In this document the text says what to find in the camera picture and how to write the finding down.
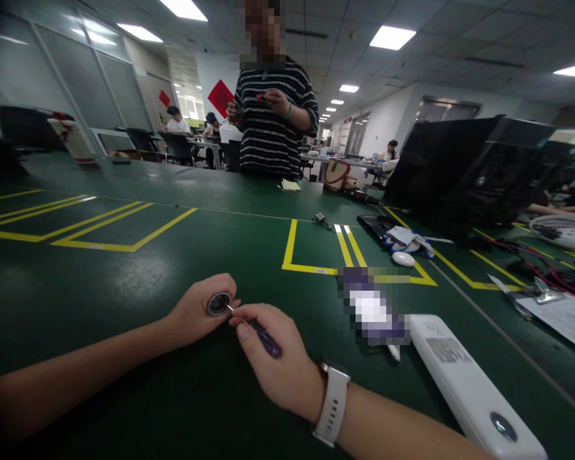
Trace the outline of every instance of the white mouse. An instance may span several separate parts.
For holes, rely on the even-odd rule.
[[[407,254],[406,252],[394,252],[392,254],[392,259],[394,259],[394,262],[396,262],[398,265],[402,265],[402,266],[413,266],[415,265],[415,259],[413,258],[413,256],[411,254]]]

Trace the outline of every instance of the black and white striped shirt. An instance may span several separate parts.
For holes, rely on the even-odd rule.
[[[258,94],[271,89],[282,91],[295,107],[311,117],[311,131],[302,133],[288,119],[273,111]],[[307,72],[290,57],[285,65],[267,69],[242,70],[236,84],[234,104],[243,109],[241,170],[278,174],[297,180],[303,134],[317,136],[318,103]]]

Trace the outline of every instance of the bag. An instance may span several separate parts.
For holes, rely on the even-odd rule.
[[[324,174],[324,187],[329,188],[333,192],[342,192],[343,190],[350,190],[358,187],[358,180],[349,175],[351,172],[351,164],[331,159]]]

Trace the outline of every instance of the hand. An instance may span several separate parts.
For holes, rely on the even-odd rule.
[[[202,339],[230,317],[229,310],[221,316],[211,316],[206,311],[211,297],[221,292],[230,294],[233,299],[230,305],[232,308],[241,304],[240,300],[235,300],[236,283],[232,276],[222,273],[191,285],[175,308],[162,320],[167,333],[173,334],[177,347]]]
[[[256,331],[242,323],[241,318],[257,320],[282,348],[282,356],[272,358]],[[257,303],[236,309],[230,325],[236,327],[238,340],[266,396],[277,406],[316,424],[326,383],[309,358],[294,321],[272,305]]]
[[[278,89],[271,89],[264,94],[264,102],[280,115],[288,116],[290,103],[285,94]]]

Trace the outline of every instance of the green workbench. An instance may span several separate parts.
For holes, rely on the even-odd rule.
[[[271,303],[296,321],[312,358],[331,358],[354,382],[460,430],[414,347],[397,364],[386,348],[358,345],[342,313],[338,267],[394,267],[357,216],[395,211],[316,183],[282,192],[276,180],[173,165],[103,158],[82,167],[39,154],[24,166],[29,176],[0,182],[0,374],[159,319],[193,282],[228,272],[244,302]],[[317,212],[339,236],[311,222]],[[509,236],[535,241],[522,229]],[[503,273],[513,256],[433,246],[440,256],[416,256],[410,283],[384,285],[394,312],[439,315],[550,458],[575,459],[575,346],[490,287],[487,273],[530,282]],[[140,366],[21,449],[69,459],[347,457],[266,398],[227,324]]]

